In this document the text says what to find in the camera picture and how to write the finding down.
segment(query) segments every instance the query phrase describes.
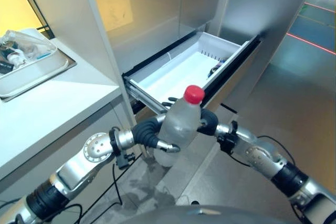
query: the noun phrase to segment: cabinet door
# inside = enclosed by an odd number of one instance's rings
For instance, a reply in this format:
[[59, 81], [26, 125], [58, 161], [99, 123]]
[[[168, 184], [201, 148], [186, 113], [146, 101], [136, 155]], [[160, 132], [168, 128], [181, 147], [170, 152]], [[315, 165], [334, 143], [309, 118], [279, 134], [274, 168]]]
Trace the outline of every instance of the cabinet door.
[[178, 40], [180, 0], [96, 0], [120, 72]]

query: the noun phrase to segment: plastic container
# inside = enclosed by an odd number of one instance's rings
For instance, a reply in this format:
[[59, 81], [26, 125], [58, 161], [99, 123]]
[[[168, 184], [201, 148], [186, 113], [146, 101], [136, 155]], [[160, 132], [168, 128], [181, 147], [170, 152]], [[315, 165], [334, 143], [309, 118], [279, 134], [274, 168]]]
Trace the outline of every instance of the plastic container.
[[177, 100], [168, 110], [158, 138], [168, 143], [177, 144], [181, 151], [179, 153], [166, 153], [155, 149], [154, 157], [160, 165], [173, 166], [179, 155], [195, 138], [197, 128], [201, 124], [200, 103], [203, 98], [204, 91], [200, 87], [188, 86], [183, 98]]

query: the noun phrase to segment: white drawer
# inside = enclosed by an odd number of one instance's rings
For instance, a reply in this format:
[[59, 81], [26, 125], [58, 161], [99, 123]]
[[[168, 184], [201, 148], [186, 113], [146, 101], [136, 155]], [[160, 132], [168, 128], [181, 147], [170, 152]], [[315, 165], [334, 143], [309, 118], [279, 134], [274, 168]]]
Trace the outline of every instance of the white drawer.
[[[169, 102], [168, 97], [182, 97], [185, 88], [194, 84], [205, 90], [204, 105], [259, 42], [259, 36], [238, 45], [207, 33], [195, 33], [126, 73], [127, 90], [131, 96], [159, 114], [166, 109], [162, 102]], [[224, 63], [208, 76], [221, 60]]]

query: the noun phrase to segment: countertop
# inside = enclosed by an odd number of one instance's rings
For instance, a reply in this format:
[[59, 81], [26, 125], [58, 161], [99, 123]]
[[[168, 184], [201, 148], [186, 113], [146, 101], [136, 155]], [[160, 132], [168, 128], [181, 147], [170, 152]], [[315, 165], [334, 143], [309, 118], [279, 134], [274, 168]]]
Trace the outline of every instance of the countertop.
[[8, 101], [0, 101], [0, 179], [121, 94], [119, 86], [66, 47], [77, 65]]

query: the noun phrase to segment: black cable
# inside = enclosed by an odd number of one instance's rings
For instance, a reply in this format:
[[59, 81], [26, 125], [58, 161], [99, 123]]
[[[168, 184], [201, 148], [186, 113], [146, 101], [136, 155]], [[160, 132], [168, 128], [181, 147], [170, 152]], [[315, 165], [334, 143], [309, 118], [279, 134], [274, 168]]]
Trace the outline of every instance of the black cable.
[[238, 162], [238, 163], [242, 164], [242, 165], [245, 165], [245, 166], [251, 167], [250, 165], [248, 165], [248, 164], [245, 164], [245, 163], [243, 163], [243, 162], [241, 162], [241, 161], [239, 161], [239, 160], [235, 159], [235, 158], [234, 158], [234, 157], [232, 157], [231, 155], [229, 155], [229, 157], [230, 157], [230, 158], [232, 158], [234, 161], [236, 161], [236, 162]]
[[[132, 164], [130, 164], [130, 166], [127, 168], [127, 169], [125, 169], [123, 172], [122, 172], [122, 174], [120, 174], [119, 175], [119, 177], [117, 178], [117, 181], [118, 181], [118, 179], [122, 176], [122, 175], [124, 175], [124, 173], [125, 172], [127, 172], [128, 171], [128, 169], [135, 163], [135, 161], [137, 161], [138, 160], [138, 158], [140, 158], [142, 156], [142, 153], [140, 153], [140, 155], [132, 162]], [[84, 214], [83, 214], [83, 216], [84, 215], [86, 215], [89, 211], [90, 211], [90, 209], [92, 208], [92, 207], [94, 207], [95, 206], [95, 204], [106, 194], [106, 192], [108, 191], [108, 190], [110, 190], [111, 189], [111, 187], [114, 185], [114, 183], [112, 183], [92, 204], [91, 204], [91, 206], [84, 212]]]
[[83, 207], [81, 204], [72, 204], [66, 207], [63, 207], [62, 209], [59, 209], [58, 211], [54, 212], [52, 215], [49, 215], [47, 218], [44, 218], [41, 222], [39, 222], [38, 224], [43, 224], [45, 221], [49, 220], [52, 217], [55, 217], [56, 215], [60, 214], [61, 212], [63, 212], [64, 210], [67, 210], [69, 208], [72, 207], [79, 207], [79, 218], [77, 219], [77, 224], [79, 224], [82, 213], [83, 213]]
[[293, 164], [296, 166], [295, 160], [293, 158], [293, 156], [290, 154], [290, 152], [283, 146], [283, 144], [281, 144], [278, 140], [274, 139], [273, 137], [267, 136], [267, 135], [262, 135], [262, 136], [258, 136], [258, 138], [262, 138], [262, 137], [266, 137], [269, 138], [271, 140], [273, 140], [274, 142], [276, 142], [278, 145], [280, 145], [282, 147], [282, 149], [288, 154], [288, 156], [290, 157], [290, 159], [292, 160]]
[[97, 221], [103, 214], [105, 214], [105, 212], [107, 212], [111, 207], [115, 206], [115, 205], [120, 205], [122, 206], [123, 202], [122, 202], [122, 199], [120, 197], [120, 193], [119, 193], [119, 189], [118, 189], [118, 186], [117, 186], [117, 180], [115, 179], [115, 174], [114, 174], [114, 164], [113, 164], [113, 167], [112, 167], [112, 175], [113, 175], [113, 183], [115, 185], [115, 190], [117, 191], [117, 195], [118, 195], [118, 199], [119, 199], [119, 202], [114, 202], [113, 204], [111, 204], [108, 208], [106, 208], [100, 215], [98, 215], [92, 222], [90, 222], [90, 224], [93, 224], [95, 221]]
[[15, 203], [17, 201], [19, 201], [21, 198], [17, 198], [17, 199], [12, 199], [10, 201], [7, 201], [6, 203], [3, 203], [1, 206], [0, 206], [0, 209], [2, 209], [3, 207], [9, 205], [9, 204], [12, 204], [12, 203]]

